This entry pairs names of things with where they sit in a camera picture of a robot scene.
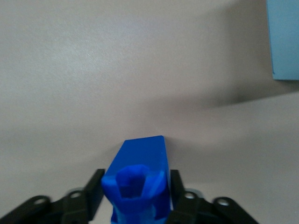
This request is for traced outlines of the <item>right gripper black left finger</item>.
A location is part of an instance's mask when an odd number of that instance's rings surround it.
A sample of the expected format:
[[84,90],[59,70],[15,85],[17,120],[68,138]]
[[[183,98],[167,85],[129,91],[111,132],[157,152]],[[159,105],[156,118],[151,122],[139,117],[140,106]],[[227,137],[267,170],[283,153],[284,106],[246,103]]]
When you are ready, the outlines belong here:
[[50,197],[34,196],[0,218],[2,224],[88,224],[104,196],[101,179],[104,169],[97,169],[81,189],[72,190],[53,202]]

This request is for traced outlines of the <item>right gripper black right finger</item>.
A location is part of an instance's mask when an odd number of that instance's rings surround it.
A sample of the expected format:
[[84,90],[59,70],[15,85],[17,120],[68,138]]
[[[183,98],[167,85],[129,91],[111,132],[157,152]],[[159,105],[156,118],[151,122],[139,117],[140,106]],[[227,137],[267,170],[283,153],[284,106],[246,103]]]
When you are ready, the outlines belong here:
[[258,224],[258,222],[229,197],[217,197],[211,203],[187,190],[178,170],[170,171],[173,210],[168,224]]

